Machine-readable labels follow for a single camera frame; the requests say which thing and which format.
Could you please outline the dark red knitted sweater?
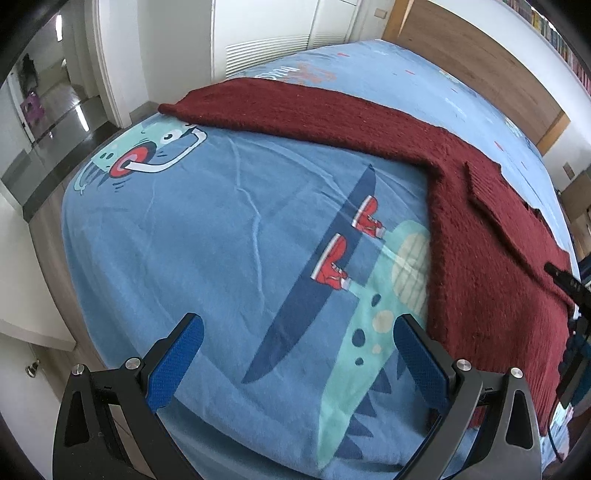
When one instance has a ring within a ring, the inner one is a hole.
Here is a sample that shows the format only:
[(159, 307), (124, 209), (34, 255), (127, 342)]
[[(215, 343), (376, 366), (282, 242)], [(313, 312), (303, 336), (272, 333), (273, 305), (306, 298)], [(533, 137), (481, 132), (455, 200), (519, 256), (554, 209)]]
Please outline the dark red knitted sweater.
[(546, 273), (570, 268), (542, 213), (500, 166), (448, 130), (345, 93), (238, 78), (158, 108), (179, 120), (359, 151), (415, 165), (428, 179), (427, 331), (482, 370), (520, 367), (542, 431), (574, 304)]

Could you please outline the white bedside table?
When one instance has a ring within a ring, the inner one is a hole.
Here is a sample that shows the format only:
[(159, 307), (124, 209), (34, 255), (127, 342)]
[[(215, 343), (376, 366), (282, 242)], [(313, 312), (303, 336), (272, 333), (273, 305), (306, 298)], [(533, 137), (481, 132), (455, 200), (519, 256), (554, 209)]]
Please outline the white bedside table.
[(1, 333), (42, 347), (71, 351), (76, 341), (43, 277), (28, 224), (1, 199)]

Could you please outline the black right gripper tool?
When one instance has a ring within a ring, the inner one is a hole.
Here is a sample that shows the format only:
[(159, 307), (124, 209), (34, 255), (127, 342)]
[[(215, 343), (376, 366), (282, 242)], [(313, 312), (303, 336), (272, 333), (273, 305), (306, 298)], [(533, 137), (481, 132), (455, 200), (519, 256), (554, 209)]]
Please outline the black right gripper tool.
[(572, 420), (590, 418), (590, 283), (584, 284), (572, 274), (551, 262), (544, 265), (567, 297), (575, 304), (575, 314), (568, 320), (567, 338), (558, 366), (560, 381), (556, 389), (557, 403), (572, 408)]

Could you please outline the blue cartoon monster bedsheet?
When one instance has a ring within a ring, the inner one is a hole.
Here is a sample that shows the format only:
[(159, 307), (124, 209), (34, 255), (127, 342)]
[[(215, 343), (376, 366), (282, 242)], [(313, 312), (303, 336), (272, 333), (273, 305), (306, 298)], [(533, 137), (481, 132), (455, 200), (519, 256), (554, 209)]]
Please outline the blue cartoon monster bedsheet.
[[(500, 166), (574, 268), (534, 144), (423, 57), (370, 40), (228, 80), (238, 78), (337, 91), (448, 130)], [(107, 366), (146, 353), (187, 313), (204, 321), (204, 343), (163, 414), (204, 477), (390, 479), (427, 435), (432, 410), (393, 338), (407, 313), (427, 330), (420, 167), (158, 112), (79, 171), (62, 234)]]

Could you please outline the wooden headboard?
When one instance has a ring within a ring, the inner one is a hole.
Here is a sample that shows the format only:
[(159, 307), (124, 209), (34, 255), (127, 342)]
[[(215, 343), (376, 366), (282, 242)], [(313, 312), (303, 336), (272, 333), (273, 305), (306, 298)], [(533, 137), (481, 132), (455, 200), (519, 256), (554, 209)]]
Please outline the wooden headboard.
[(383, 39), (413, 51), (471, 87), (509, 117), (542, 155), (570, 124), (552, 95), (516, 57), (435, 3), (394, 1)]

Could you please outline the white wardrobe with vent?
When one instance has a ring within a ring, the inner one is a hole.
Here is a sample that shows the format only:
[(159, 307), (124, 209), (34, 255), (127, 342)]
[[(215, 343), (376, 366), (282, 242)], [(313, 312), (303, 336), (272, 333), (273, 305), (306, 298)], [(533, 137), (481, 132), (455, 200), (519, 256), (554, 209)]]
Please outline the white wardrobe with vent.
[(363, 23), (381, 30), (390, 1), (231, 1), (212, 3), (211, 79), (254, 65), (363, 36)]

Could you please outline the wall light switch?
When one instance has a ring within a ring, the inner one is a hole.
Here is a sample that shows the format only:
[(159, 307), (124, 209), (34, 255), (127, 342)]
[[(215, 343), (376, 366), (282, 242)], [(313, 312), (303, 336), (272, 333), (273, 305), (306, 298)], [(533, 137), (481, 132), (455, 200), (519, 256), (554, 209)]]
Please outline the wall light switch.
[(375, 10), (375, 13), (374, 13), (374, 15), (375, 15), (377, 18), (380, 18), (380, 19), (386, 19), (386, 18), (387, 18), (387, 16), (388, 16), (388, 11), (387, 11), (387, 10), (384, 10), (384, 9), (377, 8), (377, 9)]

